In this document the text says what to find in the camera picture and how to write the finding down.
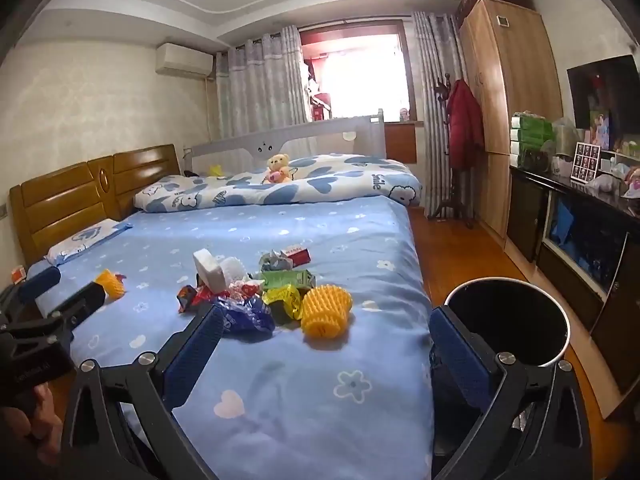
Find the person's left hand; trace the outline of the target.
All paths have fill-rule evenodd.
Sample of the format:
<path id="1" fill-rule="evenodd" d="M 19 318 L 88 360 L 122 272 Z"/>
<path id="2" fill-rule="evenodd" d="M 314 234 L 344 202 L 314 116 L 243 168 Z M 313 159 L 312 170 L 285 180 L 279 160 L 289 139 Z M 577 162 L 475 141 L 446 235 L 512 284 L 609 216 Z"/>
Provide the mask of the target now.
<path id="1" fill-rule="evenodd" d="M 55 413 L 54 396 L 45 382 L 32 389 L 35 408 L 31 415 L 19 408 L 2 408 L 1 421 L 6 422 L 12 437 L 25 441 L 35 439 L 36 457 L 46 466 L 56 466 L 60 457 L 62 420 Z"/>

